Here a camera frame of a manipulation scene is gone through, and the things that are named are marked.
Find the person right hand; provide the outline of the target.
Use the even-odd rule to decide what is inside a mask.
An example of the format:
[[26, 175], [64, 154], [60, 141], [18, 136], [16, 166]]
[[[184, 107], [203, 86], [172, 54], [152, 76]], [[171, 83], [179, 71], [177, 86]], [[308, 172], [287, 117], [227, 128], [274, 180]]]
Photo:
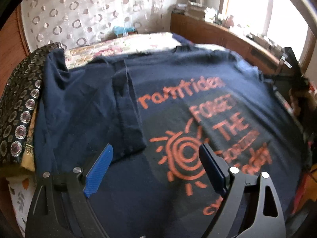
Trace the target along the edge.
[[289, 91], [293, 114], [298, 118], [315, 110], [315, 99], [310, 91], [309, 80], [305, 77], [293, 79]]

